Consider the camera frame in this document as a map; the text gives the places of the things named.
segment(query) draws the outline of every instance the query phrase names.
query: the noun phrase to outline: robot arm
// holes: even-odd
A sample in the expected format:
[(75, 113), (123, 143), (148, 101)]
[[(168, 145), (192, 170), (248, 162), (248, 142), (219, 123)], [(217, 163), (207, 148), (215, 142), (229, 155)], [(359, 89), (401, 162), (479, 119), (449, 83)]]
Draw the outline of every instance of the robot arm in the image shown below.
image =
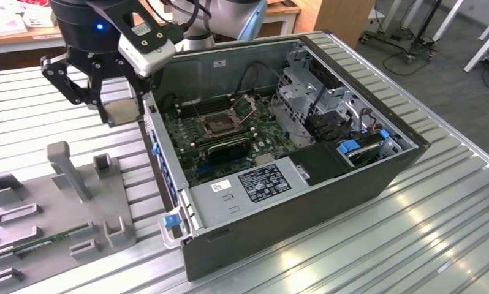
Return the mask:
[[(72, 104), (96, 109), (103, 123), (119, 126), (141, 119), (152, 74), (176, 51), (173, 44), (212, 32), (251, 40), (260, 27), (266, 0), (176, 0), (173, 16), (183, 25), (160, 26), (137, 0), (50, 0), (67, 52), (41, 58), (42, 76)], [(141, 23), (133, 24), (137, 15)], [(80, 87), (67, 76), (75, 66), (88, 77)], [(104, 100), (103, 80), (125, 77), (133, 97)]]

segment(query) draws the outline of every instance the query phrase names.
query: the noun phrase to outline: green circuit board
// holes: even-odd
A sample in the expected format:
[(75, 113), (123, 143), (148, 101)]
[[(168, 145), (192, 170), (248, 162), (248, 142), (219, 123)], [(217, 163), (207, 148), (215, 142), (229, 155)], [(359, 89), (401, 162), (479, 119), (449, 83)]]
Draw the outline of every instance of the green circuit board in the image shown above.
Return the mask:
[[(228, 110), (191, 118), (179, 118), (173, 111), (163, 115), (165, 129), (191, 187), (256, 166), (264, 156), (276, 159), (295, 150), (294, 143), (286, 137), (275, 117), (272, 118), (270, 98), (256, 99), (254, 106), (256, 110), (252, 112), (248, 101), (242, 99), (235, 103), (232, 113), (242, 123), (232, 129), (229, 129), (231, 122), (227, 118)], [(227, 125), (221, 127), (220, 124), (212, 124), (212, 130), (220, 131), (223, 135), (208, 137), (207, 125), (213, 118), (216, 121), (225, 119)], [(251, 142), (246, 156), (231, 162), (209, 165), (205, 158), (208, 149), (239, 139)]]

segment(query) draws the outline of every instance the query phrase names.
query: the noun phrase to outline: power supply label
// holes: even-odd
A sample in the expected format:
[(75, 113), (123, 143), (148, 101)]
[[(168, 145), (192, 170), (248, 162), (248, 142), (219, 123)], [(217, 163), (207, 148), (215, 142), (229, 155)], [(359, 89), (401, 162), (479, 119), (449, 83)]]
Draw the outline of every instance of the power supply label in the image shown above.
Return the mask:
[(242, 174), (239, 181), (252, 202), (263, 201), (291, 189), (275, 164)]

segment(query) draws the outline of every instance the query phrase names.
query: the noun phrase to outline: aluminum extrusion table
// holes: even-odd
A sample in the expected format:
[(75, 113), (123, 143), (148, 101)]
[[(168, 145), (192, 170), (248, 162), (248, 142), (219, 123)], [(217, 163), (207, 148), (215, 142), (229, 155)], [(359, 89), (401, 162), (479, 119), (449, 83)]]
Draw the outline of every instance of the aluminum extrusion table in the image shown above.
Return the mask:
[[(53, 141), (69, 142), (75, 165), (108, 152), (120, 158), (137, 236), (129, 249), (17, 293), (489, 293), (489, 155), (334, 36), (307, 36), (433, 145), (378, 198), (195, 282), (179, 249), (163, 245), (136, 125), (101, 125), (38, 68), (0, 72), (0, 173), (18, 180), (49, 173)], [(103, 91), (128, 95), (123, 80)]]

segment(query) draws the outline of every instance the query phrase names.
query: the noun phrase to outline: blue tab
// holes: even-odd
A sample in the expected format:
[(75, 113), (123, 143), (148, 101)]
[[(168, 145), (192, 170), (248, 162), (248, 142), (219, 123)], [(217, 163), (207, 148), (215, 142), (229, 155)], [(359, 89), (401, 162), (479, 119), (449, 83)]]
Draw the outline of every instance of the blue tab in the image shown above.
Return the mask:
[(179, 214), (172, 214), (171, 216), (163, 217), (163, 223), (165, 228), (171, 228), (179, 225), (180, 224)]
[(347, 152), (350, 152), (350, 151), (352, 151), (352, 150), (355, 150), (355, 149), (359, 149), (359, 144), (356, 144), (356, 142), (355, 142), (355, 140), (352, 139), (352, 140), (347, 140), (347, 141), (344, 141), (344, 142), (342, 142), (340, 144), (339, 144), (339, 150), (342, 151), (342, 153), (347, 153)]
[(161, 152), (161, 150), (159, 149), (159, 145), (157, 145), (157, 143), (155, 142), (155, 143), (153, 143), (153, 146), (152, 146), (152, 154), (153, 154), (153, 155), (157, 155), (160, 152)]
[(382, 129), (379, 131), (379, 135), (384, 138), (384, 140), (390, 137), (390, 133), (387, 130)]

